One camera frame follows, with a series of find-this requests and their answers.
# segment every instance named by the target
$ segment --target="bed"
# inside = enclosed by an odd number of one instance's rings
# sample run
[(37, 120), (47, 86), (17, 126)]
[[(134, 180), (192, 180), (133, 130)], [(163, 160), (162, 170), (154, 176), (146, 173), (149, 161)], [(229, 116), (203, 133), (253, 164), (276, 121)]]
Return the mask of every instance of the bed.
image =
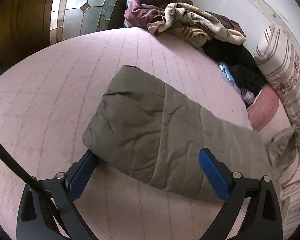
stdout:
[[(57, 43), (0, 76), (0, 142), (37, 179), (66, 171), (85, 153), (82, 133), (121, 65), (136, 65), (215, 116), (252, 129), (244, 102), (216, 62), (171, 34), (155, 37), (128, 28)], [(281, 109), (264, 127), (265, 139), (285, 128), (276, 125), (283, 119)], [(0, 161), (0, 224), (12, 239), (23, 188)], [(163, 192), (101, 163), (75, 205), (100, 240), (196, 240), (222, 203)], [(244, 208), (229, 236), (237, 233), (243, 214)]]

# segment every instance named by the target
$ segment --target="maroon cloth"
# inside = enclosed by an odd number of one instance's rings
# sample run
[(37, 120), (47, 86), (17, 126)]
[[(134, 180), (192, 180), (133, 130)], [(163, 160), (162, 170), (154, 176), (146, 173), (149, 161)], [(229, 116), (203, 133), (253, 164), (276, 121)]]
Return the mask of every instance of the maroon cloth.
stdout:
[(211, 13), (211, 12), (207, 12), (211, 15), (213, 15), (215, 18), (217, 18), (219, 20), (219, 22), (221, 22), (221, 24), (227, 28), (227, 29), (231, 29), (231, 30), (236, 30), (239, 33), (241, 33), (244, 37), (246, 37), (246, 35), (244, 34), (243, 30), (241, 29), (241, 27), (239, 26), (239, 23), (233, 21), (233, 20), (229, 20), (226, 16), (223, 15), (219, 15), (216, 13)]
[(178, 0), (131, 0), (124, 17), (130, 27), (141, 27), (155, 34), (158, 26), (165, 23), (164, 9)]

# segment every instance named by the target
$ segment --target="wooden wall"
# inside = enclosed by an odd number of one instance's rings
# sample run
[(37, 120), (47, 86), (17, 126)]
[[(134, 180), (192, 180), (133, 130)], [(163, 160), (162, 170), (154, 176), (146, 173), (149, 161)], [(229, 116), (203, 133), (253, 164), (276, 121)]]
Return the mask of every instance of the wooden wall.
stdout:
[(52, 0), (4, 0), (0, 5), (0, 75), (50, 45)]

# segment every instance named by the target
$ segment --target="pile of clothes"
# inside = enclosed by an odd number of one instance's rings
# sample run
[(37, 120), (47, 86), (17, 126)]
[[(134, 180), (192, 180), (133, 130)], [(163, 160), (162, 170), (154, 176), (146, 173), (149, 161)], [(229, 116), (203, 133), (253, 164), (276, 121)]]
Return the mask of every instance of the pile of clothes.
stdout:
[(266, 84), (253, 56), (243, 46), (246, 35), (237, 22), (225, 16), (200, 10), (191, 0), (131, 0), (124, 16), (129, 27), (141, 27), (153, 35), (172, 33), (222, 62), (247, 107)]

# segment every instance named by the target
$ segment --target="quilted mattress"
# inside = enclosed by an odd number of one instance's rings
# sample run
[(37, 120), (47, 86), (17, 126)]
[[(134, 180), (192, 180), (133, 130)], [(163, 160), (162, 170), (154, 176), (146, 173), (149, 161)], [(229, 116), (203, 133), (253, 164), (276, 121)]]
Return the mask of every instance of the quilted mattress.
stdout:
[[(171, 34), (129, 28), (57, 43), (0, 76), (1, 143), (37, 179), (66, 171), (85, 153), (82, 134), (122, 65), (138, 66), (220, 119), (251, 129), (215, 62)], [(12, 239), (23, 187), (0, 161), (0, 224)], [(100, 240), (197, 240), (221, 208), (157, 190), (105, 163), (75, 205)]]

